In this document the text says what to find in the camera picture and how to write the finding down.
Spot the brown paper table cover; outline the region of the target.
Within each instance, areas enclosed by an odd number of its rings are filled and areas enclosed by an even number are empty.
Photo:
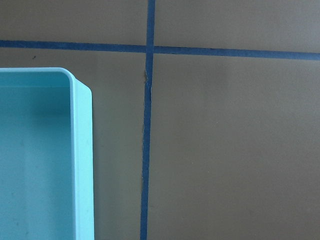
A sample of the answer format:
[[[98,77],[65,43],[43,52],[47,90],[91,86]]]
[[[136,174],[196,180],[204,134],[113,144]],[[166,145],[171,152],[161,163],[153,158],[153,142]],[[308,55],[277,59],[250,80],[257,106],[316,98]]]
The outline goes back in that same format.
[[[319,239],[319,1],[3,0],[0,65],[90,88],[97,240]]]

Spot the light blue plastic bin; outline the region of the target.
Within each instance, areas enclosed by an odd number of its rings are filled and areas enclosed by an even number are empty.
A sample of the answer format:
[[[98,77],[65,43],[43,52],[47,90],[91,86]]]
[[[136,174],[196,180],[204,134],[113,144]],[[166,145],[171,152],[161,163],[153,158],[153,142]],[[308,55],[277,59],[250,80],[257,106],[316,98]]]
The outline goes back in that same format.
[[[92,92],[64,68],[0,70],[0,237],[95,237]]]

